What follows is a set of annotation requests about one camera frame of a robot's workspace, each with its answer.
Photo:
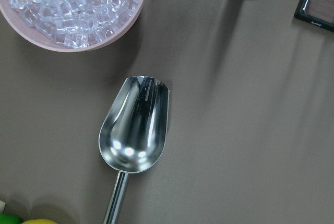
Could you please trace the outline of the steel ice scoop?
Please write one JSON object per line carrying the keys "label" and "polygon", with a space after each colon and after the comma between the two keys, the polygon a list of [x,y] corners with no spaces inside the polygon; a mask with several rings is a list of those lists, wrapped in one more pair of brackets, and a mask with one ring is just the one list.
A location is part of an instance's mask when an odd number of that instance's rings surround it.
{"label": "steel ice scoop", "polygon": [[130,174],[157,163],[168,128],[169,89],[149,76],[125,79],[99,132],[103,160],[118,171],[104,223],[116,223]]}

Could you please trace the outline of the pink bowl with ice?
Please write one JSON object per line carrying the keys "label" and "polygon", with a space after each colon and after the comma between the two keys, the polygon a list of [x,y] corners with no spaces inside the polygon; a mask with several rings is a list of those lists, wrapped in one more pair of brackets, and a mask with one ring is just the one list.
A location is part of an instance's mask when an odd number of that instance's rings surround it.
{"label": "pink bowl with ice", "polygon": [[144,0],[1,0],[1,12],[24,39],[56,52],[95,50],[122,37]]}

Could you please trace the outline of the black wine glass rack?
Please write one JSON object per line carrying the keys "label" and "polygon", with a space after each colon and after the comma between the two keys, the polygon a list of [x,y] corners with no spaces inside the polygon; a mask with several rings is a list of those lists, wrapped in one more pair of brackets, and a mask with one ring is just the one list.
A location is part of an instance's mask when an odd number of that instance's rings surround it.
{"label": "black wine glass rack", "polygon": [[300,0],[294,17],[333,32],[333,0]]}

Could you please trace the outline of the yellow lemon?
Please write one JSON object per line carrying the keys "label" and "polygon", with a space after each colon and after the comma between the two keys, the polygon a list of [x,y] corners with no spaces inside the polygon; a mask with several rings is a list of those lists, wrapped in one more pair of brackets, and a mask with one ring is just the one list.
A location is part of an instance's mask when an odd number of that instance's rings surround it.
{"label": "yellow lemon", "polygon": [[58,224],[58,223],[50,219],[40,218],[40,219],[26,220],[21,224]]}

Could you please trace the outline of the green lime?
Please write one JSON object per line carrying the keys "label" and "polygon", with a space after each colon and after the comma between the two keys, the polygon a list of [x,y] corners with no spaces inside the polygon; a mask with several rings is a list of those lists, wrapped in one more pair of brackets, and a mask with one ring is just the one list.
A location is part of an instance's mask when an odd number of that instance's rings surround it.
{"label": "green lime", "polygon": [[21,224],[21,219],[15,214],[0,214],[0,224]]}

